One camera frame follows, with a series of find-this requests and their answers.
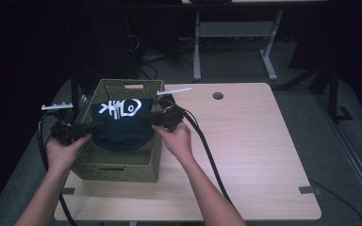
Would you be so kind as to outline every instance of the person's left hand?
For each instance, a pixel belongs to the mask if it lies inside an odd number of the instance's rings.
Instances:
[[[48,171],[57,170],[59,172],[70,172],[70,169],[77,158],[78,150],[90,139],[87,135],[78,139],[69,146],[62,145],[58,140],[51,139],[46,144],[46,154],[48,156]]]

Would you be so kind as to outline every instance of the white logo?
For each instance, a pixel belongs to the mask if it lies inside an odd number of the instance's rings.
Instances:
[[[114,120],[119,120],[121,117],[132,117],[134,116],[138,110],[140,110],[140,107],[142,106],[142,103],[138,99],[131,99],[129,101],[134,101],[135,105],[128,105],[127,109],[124,109],[124,101],[108,101],[107,105],[101,104],[102,109],[99,111],[100,114],[104,113],[106,110],[108,111],[108,114],[110,116],[114,116]]]

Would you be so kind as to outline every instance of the gray carpet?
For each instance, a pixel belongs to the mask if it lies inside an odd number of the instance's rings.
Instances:
[[[296,77],[303,71],[291,70],[288,64],[295,43],[277,42],[271,52],[271,60],[279,78],[270,82],[261,62],[258,50],[265,40],[228,40],[220,45],[207,44],[201,55],[201,83],[265,82],[272,87],[279,86]],[[162,59],[150,63],[157,69],[157,79],[166,84],[192,82],[192,54],[182,55],[182,60]],[[151,78],[155,73],[144,67]],[[349,164],[342,145],[338,141],[330,124],[328,115],[321,110],[318,99],[326,99],[326,92],[315,96],[308,90],[312,78],[285,91],[275,91],[276,101],[281,109],[288,130],[302,160],[306,175],[313,180],[312,186],[319,190],[317,199],[322,211],[319,220],[314,221],[252,221],[249,225],[362,225],[362,219],[333,191],[348,202],[362,215],[362,187]],[[69,84],[58,92],[55,103],[70,100]],[[354,92],[340,82],[338,103],[347,107],[353,115],[353,121],[343,121],[340,128],[352,142],[362,160],[362,107]],[[48,121],[45,133],[48,133]],[[22,213],[33,192],[44,175],[40,161],[36,137],[30,141],[25,154],[0,196],[0,225],[11,225]],[[77,222],[78,225],[128,225],[127,222]],[[52,225],[69,225],[66,221],[52,220]],[[179,222],[139,222],[138,225],[180,225]]]

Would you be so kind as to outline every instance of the white strip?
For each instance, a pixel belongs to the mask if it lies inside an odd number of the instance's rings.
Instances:
[[[192,90],[192,88],[185,88],[185,89],[174,89],[174,90],[165,90],[165,91],[158,91],[156,95],[164,95],[164,94],[170,94],[175,92],[182,92],[182,91],[189,91]]]
[[[45,106],[43,105],[41,107],[41,110],[52,110],[52,109],[63,109],[63,108],[72,108],[73,104],[69,103],[68,105],[66,104],[61,104],[61,105],[51,105],[51,106]]]

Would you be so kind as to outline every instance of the green basket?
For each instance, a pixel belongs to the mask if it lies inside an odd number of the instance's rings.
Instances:
[[[158,111],[158,90],[164,90],[163,81],[103,79],[82,122],[92,122],[91,105],[109,100],[154,98],[152,111]],[[158,178],[161,143],[161,137],[155,134],[138,150],[113,152],[96,146],[90,140],[78,152],[72,170],[84,180],[154,183]]]

